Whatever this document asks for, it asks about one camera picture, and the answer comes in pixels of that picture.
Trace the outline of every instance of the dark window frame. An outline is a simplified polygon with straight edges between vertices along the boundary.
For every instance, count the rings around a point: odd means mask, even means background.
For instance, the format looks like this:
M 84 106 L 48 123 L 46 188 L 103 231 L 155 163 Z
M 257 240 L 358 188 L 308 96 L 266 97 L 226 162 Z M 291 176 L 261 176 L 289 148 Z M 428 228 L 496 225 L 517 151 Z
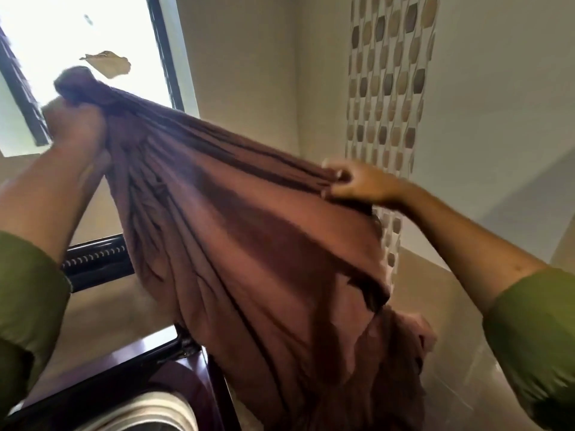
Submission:
M 156 37 L 158 52 L 164 69 L 164 76 L 170 94 L 172 107 L 184 111 L 182 94 L 174 66 L 174 59 L 170 50 L 170 42 L 166 30 L 166 23 L 162 14 L 160 0 L 146 0 L 148 11 Z M 8 88 L 28 128 L 34 138 L 36 146 L 49 145 L 50 136 L 38 102 L 32 95 L 32 90 L 24 74 L 20 70 L 18 59 L 10 49 L 10 40 L 4 34 L 0 25 L 0 73 L 6 80 Z

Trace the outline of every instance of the brown cloth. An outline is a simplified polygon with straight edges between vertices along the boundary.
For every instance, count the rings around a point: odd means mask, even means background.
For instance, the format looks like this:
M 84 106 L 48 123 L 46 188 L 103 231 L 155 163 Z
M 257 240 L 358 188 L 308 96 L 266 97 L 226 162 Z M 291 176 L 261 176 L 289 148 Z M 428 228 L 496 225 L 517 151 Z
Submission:
M 383 306 L 371 206 L 327 202 L 331 171 L 87 68 L 55 87 L 104 110 L 106 177 L 141 283 L 267 429 L 421 428 L 420 355 Z

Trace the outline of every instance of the rolled-up sleeve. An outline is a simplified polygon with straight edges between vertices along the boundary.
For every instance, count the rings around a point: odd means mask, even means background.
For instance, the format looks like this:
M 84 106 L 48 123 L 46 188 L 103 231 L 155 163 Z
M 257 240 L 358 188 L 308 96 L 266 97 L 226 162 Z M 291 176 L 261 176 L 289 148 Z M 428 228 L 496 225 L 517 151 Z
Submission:
M 575 426 L 575 276 L 546 269 L 495 301 L 485 337 L 529 416 L 545 429 Z
M 0 418 L 46 367 L 69 292 L 68 280 L 46 253 L 0 231 Z

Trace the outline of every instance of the washing machine drum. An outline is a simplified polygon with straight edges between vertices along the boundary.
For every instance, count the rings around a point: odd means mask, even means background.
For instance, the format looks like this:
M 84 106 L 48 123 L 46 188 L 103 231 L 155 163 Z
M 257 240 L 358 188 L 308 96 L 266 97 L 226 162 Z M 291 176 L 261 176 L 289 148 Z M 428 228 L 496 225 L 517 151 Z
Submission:
M 198 423 L 183 398 L 156 391 L 133 398 L 75 431 L 198 431 Z

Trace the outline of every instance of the person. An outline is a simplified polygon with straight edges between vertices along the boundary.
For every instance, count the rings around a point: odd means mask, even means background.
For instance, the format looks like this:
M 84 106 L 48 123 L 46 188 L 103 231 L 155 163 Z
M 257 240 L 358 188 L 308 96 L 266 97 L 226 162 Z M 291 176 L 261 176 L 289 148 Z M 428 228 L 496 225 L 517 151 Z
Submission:
M 44 109 L 53 146 L 0 189 L 0 417 L 52 353 L 69 296 L 59 266 L 109 156 L 105 119 L 63 99 Z M 484 315 L 484 330 L 526 412 L 575 423 L 575 277 L 495 236 L 422 188 L 353 161 L 322 196 L 399 210 L 417 224 Z

